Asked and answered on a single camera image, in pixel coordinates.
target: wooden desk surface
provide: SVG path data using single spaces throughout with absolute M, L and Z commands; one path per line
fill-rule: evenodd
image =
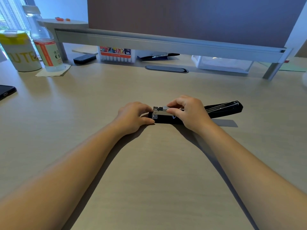
M 188 66 L 185 58 L 180 57 Z M 180 94 L 205 105 L 239 100 L 243 112 L 221 118 L 238 127 L 224 129 L 307 192 L 302 73 L 279 71 L 269 82 L 260 78 L 265 70 L 255 64 L 249 77 L 240 77 L 93 63 L 46 78 L 18 74 L 9 61 L 2 62 L 0 84 L 18 93 L 0 101 L 0 197 L 109 123 L 127 102 L 164 105 Z M 156 124 L 133 138 L 112 151 L 113 161 L 73 230 L 253 229 L 197 136 Z

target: stapler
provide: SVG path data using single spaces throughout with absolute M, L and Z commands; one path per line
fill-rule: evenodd
M 153 112 L 149 112 L 148 117 L 155 120 L 156 123 L 183 124 L 176 116 L 167 113 L 169 107 L 153 107 Z M 204 106 L 210 118 L 218 118 L 227 115 L 233 115 L 242 112 L 243 106 L 239 101 L 226 102 L 222 104 Z

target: plastic water bottle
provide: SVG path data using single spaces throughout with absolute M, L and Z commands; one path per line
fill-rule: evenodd
M 30 36 L 42 58 L 48 72 L 58 72 L 65 69 L 53 35 L 38 20 L 43 19 L 37 6 L 22 6 L 30 23 Z

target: right hand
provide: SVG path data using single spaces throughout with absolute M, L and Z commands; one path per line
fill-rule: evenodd
M 188 129 L 198 134 L 204 127 L 214 124 L 201 100 L 197 98 L 182 95 L 171 101 L 167 106 L 170 107 L 167 109 L 167 113 L 181 119 Z

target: electronic device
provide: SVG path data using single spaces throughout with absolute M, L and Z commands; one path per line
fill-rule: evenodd
M 95 59 L 96 59 L 96 55 L 86 54 L 86 55 L 74 58 L 74 63 L 75 64 L 86 64 Z
M 0 100 L 15 93 L 17 89 L 14 86 L 0 85 Z
M 176 116 L 167 113 L 169 107 L 153 107 L 153 112 L 149 112 L 148 117 L 155 120 L 156 123 L 183 124 Z M 243 106 L 238 101 L 232 101 L 222 104 L 209 105 L 204 107 L 210 118 L 218 118 L 242 112 Z

